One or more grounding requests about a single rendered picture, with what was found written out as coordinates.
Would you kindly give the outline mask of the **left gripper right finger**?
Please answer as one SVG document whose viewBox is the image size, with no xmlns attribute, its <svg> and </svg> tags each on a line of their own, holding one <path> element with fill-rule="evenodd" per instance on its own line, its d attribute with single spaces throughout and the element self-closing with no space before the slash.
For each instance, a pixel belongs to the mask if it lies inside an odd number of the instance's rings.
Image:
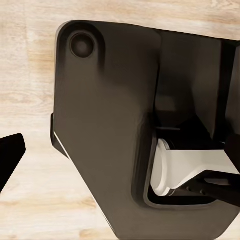
<svg viewBox="0 0 240 240">
<path fill-rule="evenodd" d="M 235 133 L 228 133 L 224 151 L 237 168 L 240 173 L 240 135 Z"/>
</svg>

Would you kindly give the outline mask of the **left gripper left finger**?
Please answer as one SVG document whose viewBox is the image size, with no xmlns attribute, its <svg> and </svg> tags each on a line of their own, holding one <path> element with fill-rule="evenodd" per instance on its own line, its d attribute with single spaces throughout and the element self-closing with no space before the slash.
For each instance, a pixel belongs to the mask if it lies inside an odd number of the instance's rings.
<svg viewBox="0 0 240 240">
<path fill-rule="evenodd" d="M 26 152 L 21 133 L 0 138 L 0 193 Z"/>
</svg>

